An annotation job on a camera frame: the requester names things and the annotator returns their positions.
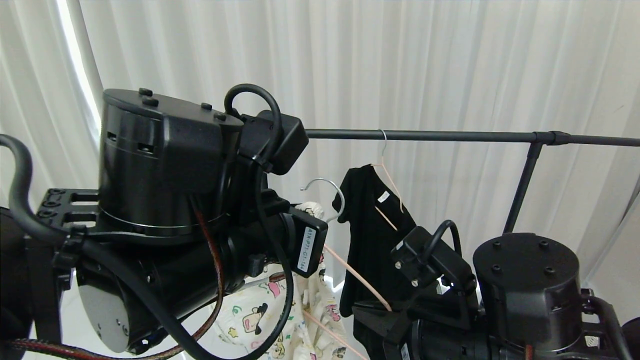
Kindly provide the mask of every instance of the yellow star print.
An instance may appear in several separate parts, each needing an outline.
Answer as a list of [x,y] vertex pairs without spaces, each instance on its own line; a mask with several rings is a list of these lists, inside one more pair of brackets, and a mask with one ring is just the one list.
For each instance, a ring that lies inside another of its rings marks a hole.
[[229,336],[231,336],[232,338],[237,338],[238,337],[238,331],[236,330],[236,328],[234,327],[230,327],[229,328],[229,332],[228,332]]

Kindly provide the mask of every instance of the clothes hanger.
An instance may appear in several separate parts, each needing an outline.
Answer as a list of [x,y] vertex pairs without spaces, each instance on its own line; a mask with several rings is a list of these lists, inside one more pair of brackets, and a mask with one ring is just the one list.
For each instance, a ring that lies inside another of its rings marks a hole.
[[[338,191],[338,196],[340,196],[340,200],[342,201],[340,204],[340,211],[338,211],[338,214],[330,217],[329,219],[327,219],[326,223],[329,224],[331,221],[339,218],[342,213],[344,212],[344,206],[345,206],[345,202],[344,202],[344,194],[342,193],[342,190],[340,190],[340,187],[338,185],[336,185],[333,181],[325,179],[323,177],[317,177],[311,181],[309,181],[309,184],[307,184],[305,187],[300,188],[300,191],[306,191],[309,189],[309,186],[316,182],[316,181],[326,181],[327,183],[330,183],[335,189],[336,191]],[[347,268],[347,271],[350,272],[353,276],[356,277],[356,279],[358,279],[367,289],[369,289],[369,291],[371,291],[371,293],[385,306],[385,309],[387,309],[387,311],[392,311],[391,310],[391,306],[389,305],[389,303],[382,297],[382,295],[380,295],[380,293],[373,288],[373,286],[371,286],[371,284],[369,284],[368,281],[366,281],[364,279],[364,277],[362,277],[362,275],[358,274],[358,272],[351,267],[351,265],[349,265],[344,259],[342,259],[335,251],[333,251],[333,249],[331,249],[329,246],[327,246],[327,244],[324,245],[324,248],[329,252],[329,254],[331,254],[333,257],[335,257],[335,259],[342,264],[342,266],[344,266],[345,268]]]
[[[380,131],[382,131],[382,135],[385,136],[385,146],[382,147],[382,154],[380,156],[380,163],[379,164],[371,164],[371,165],[375,166],[375,167],[381,167],[382,170],[385,171],[385,174],[387,175],[389,181],[391,182],[391,186],[394,188],[394,191],[396,192],[396,195],[398,196],[398,199],[400,200],[400,212],[404,213],[404,209],[403,209],[403,206],[402,206],[402,197],[400,196],[400,192],[398,191],[398,188],[396,187],[396,184],[394,183],[394,180],[391,178],[391,175],[389,174],[389,171],[387,171],[387,167],[385,166],[385,150],[387,150],[387,133],[382,129],[380,129]],[[390,221],[387,219],[387,217],[385,215],[382,215],[382,216],[385,217],[387,222],[390,224]]]

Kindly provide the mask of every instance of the white patterned garment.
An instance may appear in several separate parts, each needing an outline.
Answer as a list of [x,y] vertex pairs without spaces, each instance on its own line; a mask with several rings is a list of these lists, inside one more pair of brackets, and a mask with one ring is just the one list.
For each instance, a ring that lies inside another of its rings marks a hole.
[[[306,202],[296,208],[317,218],[324,215],[322,207],[315,202]],[[346,348],[303,316],[304,309],[346,340],[337,302],[331,288],[324,283],[323,259],[317,272],[308,279],[293,274],[296,285],[289,320],[280,337],[261,359],[339,360],[344,357]],[[282,276],[273,276],[281,271],[282,266],[269,265],[262,275],[246,279],[247,283],[258,281],[257,286],[225,297],[212,327],[222,340],[242,345],[251,352],[269,336],[285,302],[285,281]]]

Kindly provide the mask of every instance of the horizontal bar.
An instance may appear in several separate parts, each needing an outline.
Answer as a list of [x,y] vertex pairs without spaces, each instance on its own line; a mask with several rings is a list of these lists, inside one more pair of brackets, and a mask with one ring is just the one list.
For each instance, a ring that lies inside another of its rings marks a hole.
[[[517,142],[544,143],[553,145],[556,134],[545,131],[535,133],[498,133],[490,131],[416,131],[385,130],[387,140],[408,141],[442,141],[442,142]],[[345,140],[384,140],[380,130],[350,129],[307,129],[311,139],[345,139]],[[558,136],[562,143],[583,143],[592,145],[619,145],[640,147],[637,138],[613,138],[608,136],[570,135],[562,133]]]

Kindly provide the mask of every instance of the sticker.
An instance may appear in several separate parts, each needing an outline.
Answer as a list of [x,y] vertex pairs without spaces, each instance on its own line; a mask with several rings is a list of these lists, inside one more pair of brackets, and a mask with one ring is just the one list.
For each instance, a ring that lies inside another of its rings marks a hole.
[[309,260],[314,249],[314,241],[316,240],[316,230],[311,227],[305,228],[305,235],[302,237],[302,248],[298,257],[298,268],[303,272],[309,270]]
[[378,202],[383,202],[388,197],[389,197],[389,192],[385,192],[384,194],[380,195],[380,197],[378,197]]
[[406,346],[406,343],[400,349],[400,355],[402,355],[402,360],[411,360],[409,357],[409,347]]

